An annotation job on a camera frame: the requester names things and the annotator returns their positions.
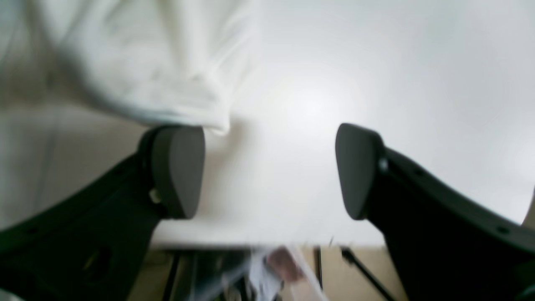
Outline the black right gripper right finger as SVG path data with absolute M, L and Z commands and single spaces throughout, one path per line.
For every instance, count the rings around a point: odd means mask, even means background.
M 383 235 L 411 301 L 533 301 L 534 231 L 481 207 L 348 123 L 336 134 L 347 214 Z

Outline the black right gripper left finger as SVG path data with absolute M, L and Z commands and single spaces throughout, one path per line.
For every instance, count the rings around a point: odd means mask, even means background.
M 155 227 L 199 206 L 203 128 L 163 126 L 83 190 L 1 232 L 1 289 L 25 301 L 125 301 Z

